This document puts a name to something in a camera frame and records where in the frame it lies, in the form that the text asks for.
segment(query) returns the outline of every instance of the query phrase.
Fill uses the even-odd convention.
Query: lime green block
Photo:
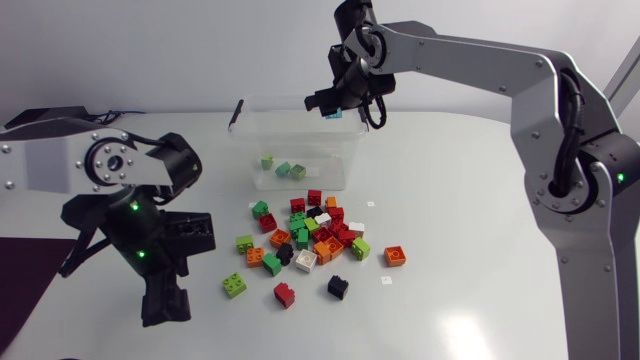
[[[247,284],[245,284],[242,276],[238,273],[233,273],[231,276],[224,279],[222,285],[224,285],[224,289],[227,290],[229,297],[232,299],[247,290]]]
[[[369,247],[369,244],[362,240],[362,238],[356,238],[351,244],[351,252],[353,252],[360,261],[366,259],[370,251],[371,247]]]

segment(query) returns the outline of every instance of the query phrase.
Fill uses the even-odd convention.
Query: lego brick
[[[236,238],[236,248],[238,248],[238,254],[244,254],[247,252],[247,249],[251,249],[253,247],[253,236],[245,235],[238,236]]]
[[[296,164],[291,168],[289,175],[296,180],[302,180],[307,175],[307,168],[300,164]]]
[[[349,282],[340,279],[338,275],[333,275],[331,280],[329,280],[327,290],[338,299],[344,300],[344,296],[347,294],[347,290],[349,290]]]
[[[260,159],[260,164],[262,165],[262,170],[269,170],[273,166],[273,155],[264,154]]]
[[[296,300],[296,293],[289,289],[289,285],[285,283],[280,283],[273,288],[273,294],[285,309],[288,309]]]
[[[296,267],[306,272],[311,272],[316,265],[318,255],[312,253],[309,250],[300,251],[300,255],[296,258]]]
[[[284,163],[282,163],[280,166],[276,168],[276,175],[278,175],[278,177],[285,177],[289,175],[290,170],[291,170],[291,165],[289,165],[289,163],[285,161]]]
[[[331,250],[327,244],[323,242],[316,243],[313,246],[313,253],[318,255],[318,264],[324,265],[331,261]]]
[[[322,191],[309,190],[307,192],[307,204],[309,206],[320,206],[322,204]]]
[[[388,266],[400,266],[407,262],[407,257],[402,251],[402,246],[393,246],[384,249],[384,258]]]
[[[351,230],[343,230],[338,234],[338,240],[345,248],[350,248],[351,243],[356,239],[356,232]]]
[[[364,224],[362,223],[349,223],[349,230],[355,231],[356,237],[361,237],[364,239]]]
[[[276,229],[276,231],[269,238],[269,243],[275,248],[279,248],[280,245],[291,241],[291,235],[288,232]]]
[[[331,216],[327,213],[323,213],[320,216],[315,217],[316,223],[321,227],[328,227],[331,223]]]
[[[269,213],[269,206],[267,206],[266,202],[260,200],[253,206],[253,208],[251,208],[251,213],[253,214],[253,218],[258,220],[260,216],[264,216]]]
[[[222,281],[224,289],[227,290],[230,298],[234,298],[240,295],[243,291],[247,290],[247,284],[245,284],[242,276],[238,273],[233,273],[228,278]]]
[[[278,259],[273,254],[266,254],[262,257],[262,266],[271,274],[271,276],[276,276],[282,270],[282,264],[280,264],[280,259]]]
[[[273,231],[278,227],[278,224],[276,224],[276,219],[271,213],[260,216],[258,221],[260,222],[260,228],[262,229],[263,234],[268,233],[269,231]]]
[[[351,246],[351,252],[356,258],[360,261],[364,260],[369,256],[369,252],[371,251],[371,247],[367,244],[361,237],[356,238],[353,241]]]
[[[280,259],[280,264],[282,264],[282,266],[289,265],[291,258],[293,258],[293,246],[289,243],[280,245],[278,252],[276,253],[276,257]]]
[[[253,248],[247,250],[247,266],[258,267],[262,265],[262,257],[264,256],[263,248]]]
[[[309,232],[312,234],[320,228],[320,226],[318,226],[318,224],[313,218],[304,219],[304,225],[307,227],[307,229],[309,229]]]
[[[327,247],[329,248],[329,251],[331,251],[331,260],[337,258],[338,255],[342,253],[342,250],[344,250],[344,246],[340,243],[340,241],[338,241],[333,236],[327,239],[327,241],[325,241],[324,244],[326,244]]]
[[[292,214],[295,214],[297,212],[304,212],[304,209],[305,209],[304,198],[291,199],[289,200],[289,203],[291,204]]]

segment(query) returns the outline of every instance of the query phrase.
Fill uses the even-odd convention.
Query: clear plastic bin
[[[358,142],[368,131],[357,110],[325,119],[317,109],[305,109],[302,95],[248,96],[229,122],[229,137],[242,145],[258,190],[344,190]],[[262,168],[264,154],[273,155],[269,170]],[[306,176],[277,176],[285,161],[304,166]]]

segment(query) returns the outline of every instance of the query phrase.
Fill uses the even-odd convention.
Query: white table
[[[191,275],[179,280],[192,320],[142,328],[144,282],[109,247],[55,278],[3,360],[567,358],[555,251],[535,225],[508,125],[391,113],[361,142],[347,190],[323,192],[338,197],[346,221],[366,224],[370,257],[345,252],[311,274],[292,263],[273,278],[246,267],[235,237],[258,234],[250,202],[265,200],[284,224],[289,199],[306,192],[256,191],[227,139],[230,116],[150,114],[114,125],[152,138],[180,133],[202,159],[199,182],[168,206],[213,217],[217,249],[190,258]],[[2,235],[75,238],[59,220],[70,198],[1,198]],[[274,251],[267,235],[254,240]],[[393,245],[407,254],[402,267],[385,265]],[[221,281],[235,271],[248,290],[230,300]],[[344,301],[327,293],[334,274],[349,281]],[[273,296],[279,282],[296,292],[288,310]]]

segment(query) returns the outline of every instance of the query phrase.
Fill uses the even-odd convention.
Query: black block
[[[335,297],[342,300],[344,299],[344,295],[347,293],[348,288],[349,282],[347,280],[342,280],[338,275],[333,275],[331,280],[329,280],[329,288],[327,290]]]

